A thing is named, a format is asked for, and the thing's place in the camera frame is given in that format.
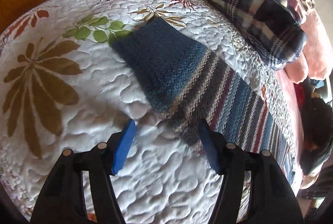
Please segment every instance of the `floral print bedspread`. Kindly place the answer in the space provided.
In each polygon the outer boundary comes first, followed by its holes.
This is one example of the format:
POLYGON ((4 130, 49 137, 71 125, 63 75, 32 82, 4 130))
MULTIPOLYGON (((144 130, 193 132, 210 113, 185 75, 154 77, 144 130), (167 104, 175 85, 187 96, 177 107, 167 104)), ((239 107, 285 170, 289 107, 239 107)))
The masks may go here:
MULTIPOLYGON (((112 178, 125 220, 208 222, 222 178, 161 123, 132 70, 112 50, 115 40, 157 17, 214 50, 262 96, 295 156, 274 73, 205 0, 50 0, 0 36, 0 178, 28 219, 62 150, 89 150, 131 117, 139 130, 124 169, 112 178)), ((87 174, 84 189, 93 212, 87 174)), ((239 217, 247 197, 245 186, 239 217)))

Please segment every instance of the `blue rubber tip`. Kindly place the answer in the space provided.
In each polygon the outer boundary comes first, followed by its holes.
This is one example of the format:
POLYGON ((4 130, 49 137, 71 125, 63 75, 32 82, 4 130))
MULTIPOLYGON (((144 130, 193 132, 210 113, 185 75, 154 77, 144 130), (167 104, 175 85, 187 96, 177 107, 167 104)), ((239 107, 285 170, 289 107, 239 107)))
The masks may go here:
POLYGON ((113 174, 117 174, 124 167, 136 131, 137 127, 135 126, 135 122, 132 119, 129 119, 127 126, 122 131, 123 136, 114 152, 114 161, 111 168, 113 174))
POLYGON ((210 137, 210 133, 211 129, 207 122, 201 120, 199 122, 199 138, 203 144, 210 167, 218 174, 220 171, 219 152, 210 137))

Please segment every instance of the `striped scarf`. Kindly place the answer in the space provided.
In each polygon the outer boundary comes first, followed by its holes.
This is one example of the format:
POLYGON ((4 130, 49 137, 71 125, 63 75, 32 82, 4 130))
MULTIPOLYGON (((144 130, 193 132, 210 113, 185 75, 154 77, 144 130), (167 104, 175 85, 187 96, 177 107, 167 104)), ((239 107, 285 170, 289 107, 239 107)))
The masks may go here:
POLYGON ((261 97, 213 51, 161 18, 112 48, 134 70, 152 107, 189 145, 199 145, 198 123, 205 118, 228 142, 245 151, 267 149, 290 172, 281 126, 261 97))

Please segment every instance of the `pink fabric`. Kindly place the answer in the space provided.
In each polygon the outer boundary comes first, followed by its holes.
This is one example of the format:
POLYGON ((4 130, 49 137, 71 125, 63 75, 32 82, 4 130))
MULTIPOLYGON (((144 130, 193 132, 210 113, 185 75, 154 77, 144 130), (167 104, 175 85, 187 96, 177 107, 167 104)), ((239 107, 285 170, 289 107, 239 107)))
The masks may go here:
POLYGON ((308 38, 303 53, 309 66, 309 77, 324 80, 332 72, 333 50, 316 10, 310 12, 301 28, 308 38))
POLYGON ((296 84, 303 82, 309 74, 308 63, 303 52, 297 60, 287 63, 284 70, 292 82, 296 84))
POLYGON ((275 71, 277 80, 280 83, 287 108, 290 114, 291 127, 294 132, 295 144, 297 149, 297 163, 299 163, 303 150, 304 132, 302 126, 301 113, 298 109, 294 83, 288 78, 284 70, 275 71))

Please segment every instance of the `metal screw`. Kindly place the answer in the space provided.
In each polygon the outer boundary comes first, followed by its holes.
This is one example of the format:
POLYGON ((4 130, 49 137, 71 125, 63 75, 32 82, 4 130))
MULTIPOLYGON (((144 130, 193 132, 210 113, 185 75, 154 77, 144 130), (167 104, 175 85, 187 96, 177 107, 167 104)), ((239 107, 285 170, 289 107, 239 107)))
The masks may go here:
POLYGON ((101 142, 97 145, 97 148, 100 150, 103 150, 107 147, 107 144, 105 142, 101 142))
POLYGON ((70 150, 70 149, 66 149, 65 151, 63 151, 64 156, 69 156, 69 155, 71 155, 71 153, 72 153, 72 150, 70 150))
POLYGON ((270 151, 268 151, 268 150, 262 150, 261 153, 263 156, 270 156, 270 151))
POLYGON ((227 148, 233 150, 233 149, 236 148, 236 145, 234 143, 232 143, 232 142, 228 142, 227 143, 227 148))

